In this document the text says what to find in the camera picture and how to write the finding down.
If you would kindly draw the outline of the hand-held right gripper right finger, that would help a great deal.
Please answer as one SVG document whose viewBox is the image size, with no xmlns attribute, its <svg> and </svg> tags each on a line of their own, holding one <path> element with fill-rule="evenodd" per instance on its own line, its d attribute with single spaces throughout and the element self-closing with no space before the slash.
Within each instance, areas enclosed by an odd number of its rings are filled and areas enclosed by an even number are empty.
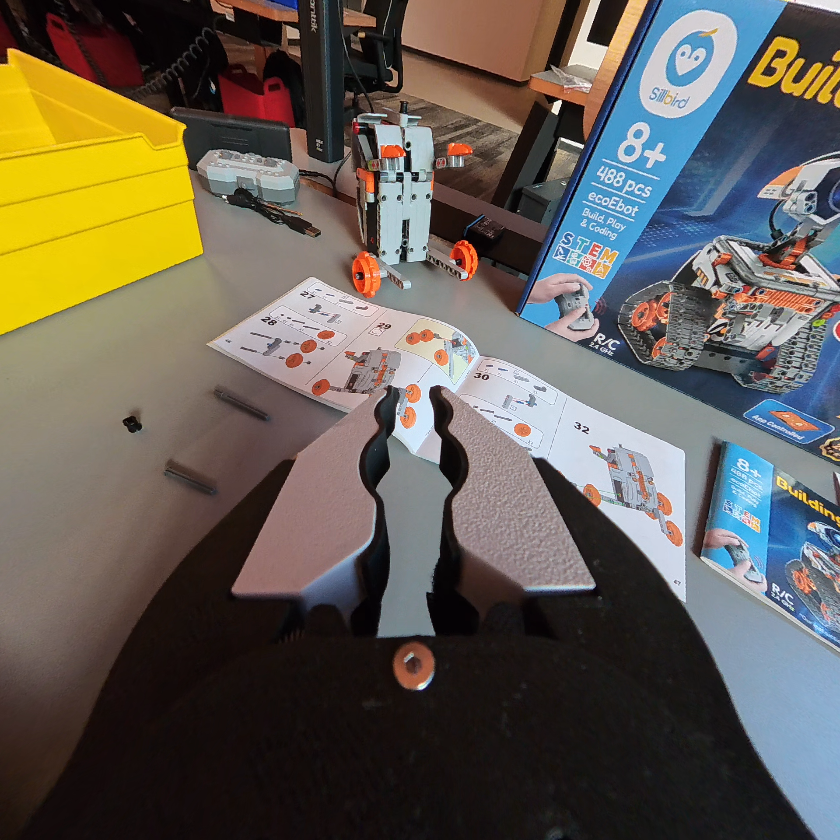
<svg viewBox="0 0 840 840">
<path fill-rule="evenodd" d="M 585 565 L 525 448 L 443 386 L 430 392 L 444 503 L 431 617 L 484 617 L 500 602 L 590 592 Z"/>
</svg>

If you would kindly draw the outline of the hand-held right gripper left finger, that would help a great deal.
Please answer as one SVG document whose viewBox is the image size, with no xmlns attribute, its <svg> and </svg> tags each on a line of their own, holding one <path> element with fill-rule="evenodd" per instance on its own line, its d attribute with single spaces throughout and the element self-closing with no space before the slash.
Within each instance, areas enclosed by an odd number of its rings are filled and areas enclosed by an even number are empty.
<svg viewBox="0 0 840 840">
<path fill-rule="evenodd" d="M 238 598 L 295 599 L 307 611 L 379 617 L 390 570 L 382 499 L 398 394 L 388 387 L 297 456 L 233 585 Z"/>
</svg>

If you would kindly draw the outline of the thin dark axle piece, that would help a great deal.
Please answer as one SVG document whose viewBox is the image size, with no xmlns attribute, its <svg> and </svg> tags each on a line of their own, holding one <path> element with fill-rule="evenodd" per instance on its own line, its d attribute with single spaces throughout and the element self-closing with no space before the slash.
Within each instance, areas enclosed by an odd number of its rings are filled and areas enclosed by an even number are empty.
<svg viewBox="0 0 840 840">
<path fill-rule="evenodd" d="M 215 496 L 217 494 L 217 483 L 215 479 L 209 478 L 190 467 L 186 467 L 174 461 L 171 458 L 165 462 L 164 475 L 181 482 L 183 485 L 198 490 L 205 495 Z"/>
<path fill-rule="evenodd" d="M 247 401 L 243 397 L 234 394 L 221 386 L 214 387 L 213 394 L 221 402 L 232 406 L 233 408 L 244 412 L 249 416 L 255 417 L 262 422 L 270 422 L 271 420 L 271 417 L 266 410 L 254 405 L 252 402 Z"/>
</svg>

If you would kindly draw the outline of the yellow plastic bin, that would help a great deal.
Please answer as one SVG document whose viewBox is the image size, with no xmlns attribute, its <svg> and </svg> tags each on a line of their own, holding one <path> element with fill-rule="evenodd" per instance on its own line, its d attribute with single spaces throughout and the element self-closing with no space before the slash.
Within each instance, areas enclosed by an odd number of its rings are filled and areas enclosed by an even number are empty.
<svg viewBox="0 0 840 840">
<path fill-rule="evenodd" d="M 184 126 L 21 51 L 1 67 L 1 332 L 199 256 Z"/>
</svg>

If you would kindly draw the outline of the grey desk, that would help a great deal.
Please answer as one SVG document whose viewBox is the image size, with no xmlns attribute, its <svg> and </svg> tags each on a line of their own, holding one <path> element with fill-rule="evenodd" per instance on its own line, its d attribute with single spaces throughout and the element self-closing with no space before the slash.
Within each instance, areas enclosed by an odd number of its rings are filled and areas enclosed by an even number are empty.
<svg viewBox="0 0 840 840">
<path fill-rule="evenodd" d="M 207 346 L 308 277 L 349 289 L 355 207 L 302 186 L 294 234 L 197 183 L 204 253 L 2 337 L 2 834 L 63 770 L 113 660 L 161 583 L 282 459 L 340 417 Z M 382 306 L 454 324 L 577 401 L 686 454 L 687 610 L 753 743 L 820 838 L 838 838 L 838 655 L 692 556 L 717 441 L 834 497 L 824 460 L 520 320 L 520 281 L 411 266 Z M 262 422 L 216 398 L 221 386 Z M 137 416 L 143 430 L 122 425 Z M 164 475 L 168 459 L 215 496 Z"/>
</svg>

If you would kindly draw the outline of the open white instruction booklet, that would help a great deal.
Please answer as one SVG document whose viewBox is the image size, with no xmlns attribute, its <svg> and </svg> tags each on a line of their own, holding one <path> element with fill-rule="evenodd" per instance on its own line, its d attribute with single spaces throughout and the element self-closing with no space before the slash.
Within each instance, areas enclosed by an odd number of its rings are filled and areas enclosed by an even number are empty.
<svg viewBox="0 0 840 840">
<path fill-rule="evenodd" d="M 451 386 L 552 467 L 646 553 L 686 600 L 685 455 L 564 394 L 520 365 L 481 354 L 455 326 L 377 306 L 311 277 L 209 347 L 344 412 L 382 387 L 398 394 L 395 435 L 437 462 L 429 392 Z"/>
</svg>

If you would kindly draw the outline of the small colourful booklet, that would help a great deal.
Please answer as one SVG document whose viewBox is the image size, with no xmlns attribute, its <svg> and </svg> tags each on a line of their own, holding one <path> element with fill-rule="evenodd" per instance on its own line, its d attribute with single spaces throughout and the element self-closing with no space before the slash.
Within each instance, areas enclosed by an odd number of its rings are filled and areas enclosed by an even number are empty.
<svg viewBox="0 0 840 840">
<path fill-rule="evenodd" d="M 839 515 L 767 460 L 721 444 L 700 557 L 839 648 Z"/>
</svg>

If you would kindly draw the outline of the small black module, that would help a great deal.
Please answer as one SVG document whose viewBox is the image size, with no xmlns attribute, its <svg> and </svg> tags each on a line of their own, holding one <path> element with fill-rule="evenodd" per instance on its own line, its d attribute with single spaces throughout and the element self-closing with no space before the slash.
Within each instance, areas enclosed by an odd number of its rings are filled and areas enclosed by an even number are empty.
<svg viewBox="0 0 840 840">
<path fill-rule="evenodd" d="M 478 254 L 487 255 L 501 242 L 506 232 L 502 224 L 482 214 L 465 227 L 462 239 L 473 245 Z"/>
</svg>

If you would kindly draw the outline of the grey orange robot model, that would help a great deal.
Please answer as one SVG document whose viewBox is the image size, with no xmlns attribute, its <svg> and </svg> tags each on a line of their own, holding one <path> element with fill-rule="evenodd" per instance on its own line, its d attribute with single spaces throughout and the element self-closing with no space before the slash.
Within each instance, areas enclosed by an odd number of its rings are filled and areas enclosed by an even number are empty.
<svg viewBox="0 0 840 840">
<path fill-rule="evenodd" d="M 429 244 L 434 174 L 459 168 L 473 153 L 467 143 L 450 143 L 436 156 L 430 128 L 408 111 L 367 112 L 352 121 L 352 156 L 356 164 L 357 207 L 365 250 L 353 261 L 356 290 L 372 298 L 382 278 L 401 289 L 411 282 L 396 266 L 427 261 L 459 280 L 471 278 L 478 266 L 472 244 L 458 241 L 448 255 Z"/>
</svg>

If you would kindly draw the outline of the grey battery box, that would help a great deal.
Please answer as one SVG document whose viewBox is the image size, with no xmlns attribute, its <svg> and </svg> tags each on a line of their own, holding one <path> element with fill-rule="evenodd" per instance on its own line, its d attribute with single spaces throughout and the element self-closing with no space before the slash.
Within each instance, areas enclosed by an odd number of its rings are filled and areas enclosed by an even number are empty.
<svg viewBox="0 0 840 840">
<path fill-rule="evenodd" d="M 261 200 L 281 205 L 298 198 L 299 170 L 285 160 L 210 150 L 197 163 L 196 170 L 201 184 L 214 195 L 232 195 L 241 187 Z"/>
</svg>

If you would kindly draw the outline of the blue toy robot box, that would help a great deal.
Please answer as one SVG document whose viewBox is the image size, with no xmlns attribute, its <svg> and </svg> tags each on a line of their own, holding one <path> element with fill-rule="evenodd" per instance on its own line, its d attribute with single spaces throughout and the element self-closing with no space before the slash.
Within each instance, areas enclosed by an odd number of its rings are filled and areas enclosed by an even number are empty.
<svg viewBox="0 0 840 840">
<path fill-rule="evenodd" d="M 838 2 L 650 2 L 518 305 L 838 464 Z"/>
</svg>

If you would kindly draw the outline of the black flat box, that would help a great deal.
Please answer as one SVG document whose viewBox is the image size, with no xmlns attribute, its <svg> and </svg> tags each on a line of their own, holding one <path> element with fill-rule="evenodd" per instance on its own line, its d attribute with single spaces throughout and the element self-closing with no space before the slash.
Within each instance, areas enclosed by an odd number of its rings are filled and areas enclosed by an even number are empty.
<svg viewBox="0 0 840 840">
<path fill-rule="evenodd" d="M 169 115 L 185 125 L 183 142 L 191 170 L 206 152 L 228 150 L 292 161 L 287 124 L 221 112 L 172 108 Z"/>
</svg>

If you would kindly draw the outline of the red bag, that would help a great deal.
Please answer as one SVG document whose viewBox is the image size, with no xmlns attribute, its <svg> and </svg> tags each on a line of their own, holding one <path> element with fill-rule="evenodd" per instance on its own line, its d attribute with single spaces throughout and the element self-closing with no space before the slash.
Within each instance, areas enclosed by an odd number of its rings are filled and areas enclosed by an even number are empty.
<svg viewBox="0 0 840 840">
<path fill-rule="evenodd" d="M 218 84 L 226 114 L 297 125 L 290 91 L 281 79 L 262 81 L 242 65 L 229 65 L 219 73 Z"/>
<path fill-rule="evenodd" d="M 46 31 L 58 58 L 80 77 L 107 88 L 139 88 L 144 84 L 130 39 L 110 25 L 72 24 L 48 13 Z"/>
</svg>

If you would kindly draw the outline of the black tall speaker box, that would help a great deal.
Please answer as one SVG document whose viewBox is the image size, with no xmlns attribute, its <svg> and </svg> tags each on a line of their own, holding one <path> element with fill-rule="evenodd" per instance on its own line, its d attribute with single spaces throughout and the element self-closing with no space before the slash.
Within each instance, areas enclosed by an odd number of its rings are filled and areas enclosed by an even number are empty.
<svg viewBox="0 0 840 840">
<path fill-rule="evenodd" d="M 308 153 L 332 163 L 343 158 L 342 5 L 340 1 L 297 5 Z"/>
</svg>

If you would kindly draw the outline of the black office chair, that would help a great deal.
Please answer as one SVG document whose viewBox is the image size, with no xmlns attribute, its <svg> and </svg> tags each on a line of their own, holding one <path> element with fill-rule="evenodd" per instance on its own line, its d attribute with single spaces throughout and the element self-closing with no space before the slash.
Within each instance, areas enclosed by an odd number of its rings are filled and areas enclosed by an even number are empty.
<svg viewBox="0 0 840 840">
<path fill-rule="evenodd" d="M 403 20 L 407 1 L 366 1 L 363 12 L 374 27 L 345 30 L 344 89 L 355 99 L 362 91 L 403 89 Z"/>
</svg>

